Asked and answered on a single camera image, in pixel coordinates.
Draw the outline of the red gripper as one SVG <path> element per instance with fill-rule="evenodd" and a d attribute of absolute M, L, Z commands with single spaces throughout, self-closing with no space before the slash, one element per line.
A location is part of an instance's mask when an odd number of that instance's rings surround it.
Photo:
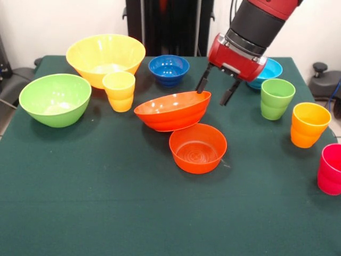
<path fill-rule="evenodd" d="M 238 49 L 225 39 L 223 34 L 216 35 L 208 54 L 208 63 L 197 87 L 197 93 L 201 94 L 207 83 L 210 71 L 214 66 L 235 74 L 238 79 L 252 82 L 263 71 L 267 64 L 267 57 L 255 57 Z M 233 85 L 225 91 L 220 100 L 221 106 L 226 106 L 230 98 L 239 87 L 241 80 L 236 79 Z"/>

